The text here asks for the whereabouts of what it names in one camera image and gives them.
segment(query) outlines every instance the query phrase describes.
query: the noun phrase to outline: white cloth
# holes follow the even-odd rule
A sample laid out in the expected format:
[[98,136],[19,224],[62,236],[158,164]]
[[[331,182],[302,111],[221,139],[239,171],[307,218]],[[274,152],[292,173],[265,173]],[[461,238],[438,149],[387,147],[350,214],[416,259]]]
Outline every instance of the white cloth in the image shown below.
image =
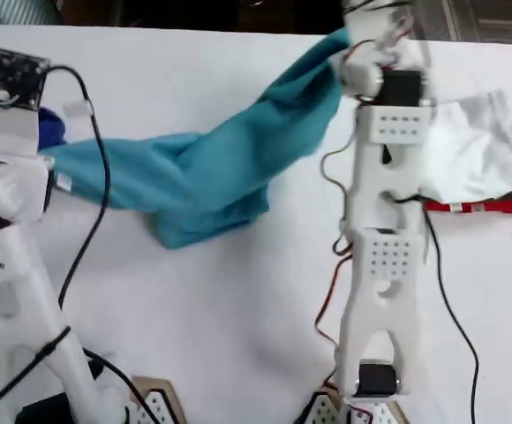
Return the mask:
[[512,112],[502,91],[439,105],[425,151],[421,193],[440,203],[512,192]]

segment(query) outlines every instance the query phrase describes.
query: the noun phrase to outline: white table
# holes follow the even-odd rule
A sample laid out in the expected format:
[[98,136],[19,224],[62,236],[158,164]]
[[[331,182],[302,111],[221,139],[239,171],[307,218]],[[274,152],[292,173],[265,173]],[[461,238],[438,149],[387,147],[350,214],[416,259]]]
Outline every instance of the white table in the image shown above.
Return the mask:
[[[210,130],[319,38],[0,26],[0,47],[75,66],[103,135],[133,139]],[[441,100],[503,87],[512,101],[512,46],[434,42],[431,49]],[[61,112],[75,99],[69,77],[49,77],[44,105]],[[341,204],[318,166],[322,152],[347,140],[350,113],[343,102],[320,152],[272,183],[271,211],[250,227],[169,251],[152,236],[149,217],[110,210],[66,301],[84,342],[119,353],[129,373],[169,378],[192,424],[291,423],[333,366],[312,321],[336,262],[330,244]],[[71,140],[91,135],[88,122],[69,123]],[[347,167],[346,159],[332,164],[341,178]],[[35,226],[56,287],[96,213],[97,206],[56,193]],[[512,216],[434,221],[449,297],[481,356],[478,422],[512,422]],[[442,304],[433,257],[429,267],[418,295],[430,393],[405,406],[413,423],[464,423],[473,363]],[[332,334],[349,272],[325,320]]]

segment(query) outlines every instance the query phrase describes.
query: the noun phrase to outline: circuit board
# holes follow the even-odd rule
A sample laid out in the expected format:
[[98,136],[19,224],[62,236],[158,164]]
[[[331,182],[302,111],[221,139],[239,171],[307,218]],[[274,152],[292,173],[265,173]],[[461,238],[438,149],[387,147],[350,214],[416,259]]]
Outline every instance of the circuit board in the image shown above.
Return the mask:
[[50,61],[42,57],[0,49],[0,101],[18,95],[15,108],[37,111],[45,80],[41,73],[49,64]]

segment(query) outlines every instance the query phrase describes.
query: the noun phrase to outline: blue cloth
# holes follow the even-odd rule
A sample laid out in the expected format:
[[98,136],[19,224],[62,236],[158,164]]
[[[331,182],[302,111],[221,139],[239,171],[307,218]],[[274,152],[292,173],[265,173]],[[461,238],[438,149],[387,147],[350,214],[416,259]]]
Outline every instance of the blue cloth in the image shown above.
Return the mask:
[[[342,94],[327,59],[347,47],[343,29],[326,37],[255,104],[208,134],[105,140],[110,206],[156,213],[157,234],[169,248],[253,222],[269,209],[268,181],[320,144]],[[47,154],[72,178],[77,195],[101,201],[102,160],[94,140]]]
[[65,144],[65,125],[52,110],[38,110],[39,139],[38,149],[52,148]]

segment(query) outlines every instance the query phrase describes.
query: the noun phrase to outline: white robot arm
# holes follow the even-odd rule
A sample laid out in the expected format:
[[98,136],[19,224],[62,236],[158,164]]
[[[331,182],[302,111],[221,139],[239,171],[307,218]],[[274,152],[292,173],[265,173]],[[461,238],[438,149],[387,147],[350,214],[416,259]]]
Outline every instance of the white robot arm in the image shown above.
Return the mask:
[[[352,289],[335,353],[344,401],[387,401],[411,393],[421,375],[416,285],[422,263],[418,194],[423,144],[431,123],[426,69],[403,64],[399,41],[409,19],[392,22],[403,2],[350,2],[345,22],[354,48],[340,68],[344,93],[361,101],[356,160],[341,231],[353,244]],[[368,342],[386,331],[393,362],[363,360]]]

